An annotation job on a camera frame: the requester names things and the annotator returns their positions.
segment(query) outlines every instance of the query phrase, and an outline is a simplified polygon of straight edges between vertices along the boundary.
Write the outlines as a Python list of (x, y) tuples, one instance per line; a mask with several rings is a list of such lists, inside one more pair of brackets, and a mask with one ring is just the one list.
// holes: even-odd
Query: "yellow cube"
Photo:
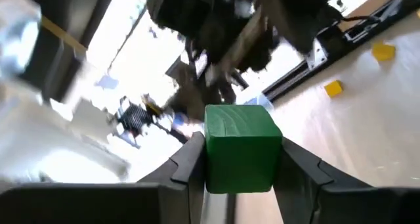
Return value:
[(335, 97), (343, 92), (343, 88), (341, 87), (341, 83), (338, 80), (332, 81), (328, 85), (326, 85), (325, 90), (327, 91), (328, 96)]
[(383, 43), (374, 43), (372, 55), (377, 61), (392, 60), (395, 57), (395, 47)]

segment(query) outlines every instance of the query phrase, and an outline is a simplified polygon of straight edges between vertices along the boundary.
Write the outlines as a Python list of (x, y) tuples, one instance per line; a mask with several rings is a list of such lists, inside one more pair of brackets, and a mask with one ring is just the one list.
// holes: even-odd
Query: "green cube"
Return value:
[(213, 194), (271, 189), (282, 132), (259, 105), (205, 108), (206, 187)]

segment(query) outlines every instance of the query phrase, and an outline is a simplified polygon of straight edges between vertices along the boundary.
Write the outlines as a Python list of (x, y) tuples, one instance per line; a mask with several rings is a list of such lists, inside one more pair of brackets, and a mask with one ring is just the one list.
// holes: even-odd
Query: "black metal frame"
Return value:
[[(273, 187), (285, 224), (420, 221), (420, 189), (372, 187), (286, 138), (278, 161)], [(8, 189), (0, 194), (0, 222), (198, 224), (201, 213), (206, 215), (206, 163), (205, 138), (194, 133), (135, 184), (41, 183)], [(234, 215), (229, 210), (226, 222), (234, 223)]]
[(317, 40), (326, 51), (327, 60), (312, 69), (308, 67), (306, 61), (301, 62), (288, 74), (267, 87), (263, 93), (274, 102), (418, 8), (420, 0), (391, 0), (371, 15), (381, 20), (378, 24), (371, 25), (367, 21), (362, 21), (345, 32), (342, 32), (337, 25), (324, 29), (318, 34)]

